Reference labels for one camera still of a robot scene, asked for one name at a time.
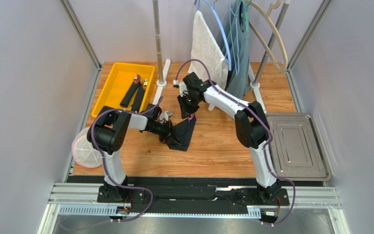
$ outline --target gray apron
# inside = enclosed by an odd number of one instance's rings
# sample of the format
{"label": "gray apron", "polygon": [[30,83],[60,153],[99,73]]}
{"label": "gray apron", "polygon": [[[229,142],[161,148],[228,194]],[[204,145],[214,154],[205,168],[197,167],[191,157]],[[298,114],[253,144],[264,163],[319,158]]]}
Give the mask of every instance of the gray apron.
{"label": "gray apron", "polygon": [[[229,7],[227,10],[228,14],[226,14],[224,19],[224,30],[232,58],[232,71],[229,71],[227,76],[226,91],[242,99],[249,89],[247,80],[247,71],[249,68],[249,21],[247,5],[242,0],[236,0],[232,6],[235,14],[231,13]],[[222,53],[226,53],[226,47],[224,46],[221,35],[217,38],[217,42],[222,49]]]}

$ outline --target white pole base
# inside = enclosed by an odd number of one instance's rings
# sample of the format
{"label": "white pole base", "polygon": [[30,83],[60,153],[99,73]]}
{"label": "white pole base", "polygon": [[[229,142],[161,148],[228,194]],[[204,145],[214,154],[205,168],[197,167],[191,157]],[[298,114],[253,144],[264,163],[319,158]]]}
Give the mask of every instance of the white pole base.
{"label": "white pole base", "polygon": [[160,82],[160,80],[157,80],[157,91],[155,92],[155,97],[154,101],[152,102],[154,105],[158,103],[158,100],[160,97],[163,95],[164,89],[167,87],[167,76],[168,76],[168,71],[171,66],[171,60],[167,59],[166,64],[164,65],[163,68],[163,82]]}

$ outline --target metal pole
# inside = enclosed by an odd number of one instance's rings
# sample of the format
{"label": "metal pole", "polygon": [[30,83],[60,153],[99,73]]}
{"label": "metal pole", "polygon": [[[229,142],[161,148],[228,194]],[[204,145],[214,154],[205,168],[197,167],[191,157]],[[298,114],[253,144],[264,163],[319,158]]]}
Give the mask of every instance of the metal pole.
{"label": "metal pole", "polygon": [[[283,22],[283,18],[285,17],[286,10],[288,10],[288,6],[289,6],[290,2],[291,2],[291,0],[285,1],[282,5],[282,9],[280,10],[278,20],[276,21],[276,24],[275,24],[275,26],[278,30],[281,27],[281,24]],[[276,40],[276,36],[275,36],[275,34],[272,33],[271,38],[268,42],[269,49],[272,49],[272,47],[275,43],[275,40]],[[259,82],[259,80],[261,79],[262,71],[265,68],[265,65],[266,65],[267,61],[268,61],[268,53],[265,51],[265,54],[263,55],[263,58],[262,58],[260,66],[259,66],[258,72],[256,73],[255,79],[253,80],[254,84],[257,84]]]}
{"label": "metal pole", "polygon": [[152,0],[154,8],[154,23],[155,23],[155,45],[157,47],[157,62],[158,62],[158,76],[160,80],[158,84],[166,83],[163,76],[163,58],[161,53],[161,34],[160,34],[160,13],[158,11],[158,0]]}

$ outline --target yellow plastic bin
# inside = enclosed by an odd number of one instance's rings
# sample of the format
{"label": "yellow plastic bin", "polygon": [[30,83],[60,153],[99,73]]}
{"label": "yellow plastic bin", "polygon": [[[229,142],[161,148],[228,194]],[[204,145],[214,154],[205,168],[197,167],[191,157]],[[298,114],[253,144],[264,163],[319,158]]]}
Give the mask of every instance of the yellow plastic bin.
{"label": "yellow plastic bin", "polygon": [[[140,111],[144,111],[149,102],[147,98],[150,91],[152,91],[151,87],[154,84],[154,72],[155,67],[150,65],[123,62],[114,63],[92,110],[92,117],[96,118],[104,106],[124,109],[124,107],[120,106],[120,103],[130,88],[136,74],[139,74],[141,79],[148,79],[147,89],[145,90],[140,108]],[[131,109],[135,95],[136,93],[132,96],[130,104],[125,109]]]}

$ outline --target white wall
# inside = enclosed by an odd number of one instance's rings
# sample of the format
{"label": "white wall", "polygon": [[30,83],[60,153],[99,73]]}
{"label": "white wall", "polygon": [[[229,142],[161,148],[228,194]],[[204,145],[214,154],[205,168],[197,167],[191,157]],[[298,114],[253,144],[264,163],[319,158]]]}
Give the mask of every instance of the white wall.
{"label": "white wall", "polygon": [[36,233],[95,68],[59,1],[0,1],[0,233]]}
{"label": "white wall", "polygon": [[[267,9],[270,2],[254,0]],[[155,31],[152,0],[70,0],[96,55],[105,61],[155,61]],[[219,0],[215,4],[221,19],[233,0]],[[291,2],[280,30],[289,58],[295,51],[322,0],[294,0]],[[190,58],[192,28],[196,6],[194,0],[159,0],[163,58],[185,61]],[[209,28],[216,36],[218,26],[210,8],[202,2],[201,11]],[[276,22],[280,8],[272,13]],[[251,22],[269,41],[272,31],[262,21],[256,9],[249,10]],[[252,33],[251,61],[260,61],[264,49]],[[277,46],[276,57],[281,58]]]}
{"label": "white wall", "polygon": [[293,74],[351,233],[374,233],[374,1],[334,1]]}

